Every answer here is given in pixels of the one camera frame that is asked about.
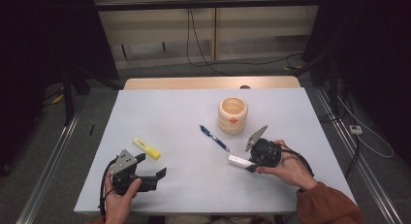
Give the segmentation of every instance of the blue pen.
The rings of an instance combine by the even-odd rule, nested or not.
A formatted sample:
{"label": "blue pen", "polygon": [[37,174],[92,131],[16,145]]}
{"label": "blue pen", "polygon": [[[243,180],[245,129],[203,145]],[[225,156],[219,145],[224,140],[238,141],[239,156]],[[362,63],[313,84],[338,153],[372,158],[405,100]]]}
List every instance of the blue pen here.
{"label": "blue pen", "polygon": [[217,137],[215,137],[211,132],[209,132],[203,125],[200,125],[200,129],[202,129],[203,133],[205,133],[207,136],[212,137],[216,143],[218,143],[221,147],[223,147],[227,152],[230,152],[229,148],[224,145]]}

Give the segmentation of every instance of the yellow highlighter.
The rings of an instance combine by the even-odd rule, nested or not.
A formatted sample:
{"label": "yellow highlighter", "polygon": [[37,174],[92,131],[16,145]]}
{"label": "yellow highlighter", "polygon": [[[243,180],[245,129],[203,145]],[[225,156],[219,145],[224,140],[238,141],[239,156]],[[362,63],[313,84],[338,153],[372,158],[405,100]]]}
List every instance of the yellow highlighter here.
{"label": "yellow highlighter", "polygon": [[138,146],[140,149],[142,149],[142,151],[144,151],[146,154],[148,154],[151,158],[155,160],[157,160],[161,156],[161,153],[157,149],[155,149],[153,146],[151,146],[141,138],[134,138],[133,144]]}

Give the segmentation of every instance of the human hand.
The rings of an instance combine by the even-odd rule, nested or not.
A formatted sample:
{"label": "human hand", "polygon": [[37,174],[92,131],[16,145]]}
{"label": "human hand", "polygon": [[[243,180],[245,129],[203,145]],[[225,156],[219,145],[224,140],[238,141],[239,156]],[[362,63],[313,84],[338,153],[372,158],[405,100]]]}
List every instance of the human hand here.
{"label": "human hand", "polygon": [[[283,146],[286,145],[284,141],[277,140],[273,142],[280,144],[282,149],[287,149],[287,147]],[[298,186],[304,191],[317,185],[317,181],[306,169],[299,157],[288,152],[281,152],[281,161],[275,168],[262,166],[256,168],[256,172],[278,176],[284,182]]]}
{"label": "human hand", "polygon": [[111,170],[106,174],[105,191],[106,195],[106,223],[121,224],[126,223],[130,214],[131,201],[137,195],[142,180],[140,178],[135,179],[128,188],[124,196],[116,194],[112,189],[114,188],[111,183]]}

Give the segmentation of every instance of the sleeve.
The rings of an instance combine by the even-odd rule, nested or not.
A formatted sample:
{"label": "sleeve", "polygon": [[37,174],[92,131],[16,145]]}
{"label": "sleeve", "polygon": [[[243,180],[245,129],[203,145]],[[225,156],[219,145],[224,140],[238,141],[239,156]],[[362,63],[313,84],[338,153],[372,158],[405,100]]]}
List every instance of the sleeve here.
{"label": "sleeve", "polygon": [[104,224],[104,216],[100,216],[99,218],[97,218],[96,220],[94,220],[94,221],[91,221],[91,222],[87,222],[87,223],[85,223],[85,224]]}
{"label": "sleeve", "polygon": [[324,183],[297,192],[297,214],[302,223],[364,223],[360,209],[342,192]]}

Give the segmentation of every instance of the white tabletop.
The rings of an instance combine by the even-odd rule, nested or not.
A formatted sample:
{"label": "white tabletop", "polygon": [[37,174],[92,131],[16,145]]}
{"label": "white tabletop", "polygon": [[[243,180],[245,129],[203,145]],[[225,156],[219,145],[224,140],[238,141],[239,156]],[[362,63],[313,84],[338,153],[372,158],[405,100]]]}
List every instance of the white tabletop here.
{"label": "white tabletop", "polygon": [[[249,108],[245,129],[236,136],[217,126],[221,100],[237,96]],[[136,174],[153,176],[167,167],[156,191],[139,193],[132,212],[140,214],[251,214],[296,211],[297,187],[275,176],[251,174],[228,162],[229,154],[201,130],[204,125],[235,156],[248,159],[248,137],[268,125],[262,138],[283,139],[310,163],[315,178],[354,201],[329,142],[303,88],[123,90],[79,195],[76,212],[98,212],[100,183],[107,164],[124,148],[142,151],[140,137],[162,156],[146,156]]]}

